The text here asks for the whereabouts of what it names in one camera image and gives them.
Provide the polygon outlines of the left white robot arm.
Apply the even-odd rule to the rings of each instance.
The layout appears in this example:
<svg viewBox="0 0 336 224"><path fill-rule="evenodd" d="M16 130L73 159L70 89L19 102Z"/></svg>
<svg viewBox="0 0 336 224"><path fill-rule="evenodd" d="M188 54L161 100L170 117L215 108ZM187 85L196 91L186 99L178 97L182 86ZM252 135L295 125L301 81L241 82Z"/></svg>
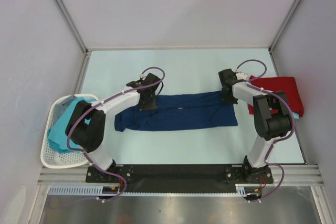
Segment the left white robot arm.
<svg viewBox="0 0 336 224"><path fill-rule="evenodd" d="M108 151L105 128L107 118L114 117L124 110L138 105L141 110L154 110L155 92L163 81L152 73L140 75L119 93L104 100L76 104L65 129L67 147L82 152L87 160L98 166L98 176L105 182L115 178L115 161Z"/></svg>

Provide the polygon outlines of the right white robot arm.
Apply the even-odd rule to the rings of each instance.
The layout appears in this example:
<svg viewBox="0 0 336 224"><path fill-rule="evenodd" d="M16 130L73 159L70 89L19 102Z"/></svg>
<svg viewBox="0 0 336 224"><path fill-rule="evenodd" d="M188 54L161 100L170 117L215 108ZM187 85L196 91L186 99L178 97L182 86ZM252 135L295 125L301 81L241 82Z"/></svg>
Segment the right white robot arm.
<svg viewBox="0 0 336 224"><path fill-rule="evenodd" d="M283 91L269 91L256 87L238 73L225 69L218 73L222 85L222 98L230 104L239 100L254 108L254 127L257 137L251 151L245 156L243 179L254 183L269 166L270 154L277 142L293 135L295 119Z"/></svg>

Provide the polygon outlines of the navy blue t shirt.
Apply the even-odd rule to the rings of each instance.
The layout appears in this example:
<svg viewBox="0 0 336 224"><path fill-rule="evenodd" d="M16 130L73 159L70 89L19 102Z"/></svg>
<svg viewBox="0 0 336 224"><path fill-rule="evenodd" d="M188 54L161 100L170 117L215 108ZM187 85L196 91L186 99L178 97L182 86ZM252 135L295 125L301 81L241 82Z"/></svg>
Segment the navy blue t shirt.
<svg viewBox="0 0 336 224"><path fill-rule="evenodd" d="M222 100L220 91L158 95L156 106L141 111L137 105L120 112L115 116L115 130L162 132L238 125L233 105Z"/></svg>

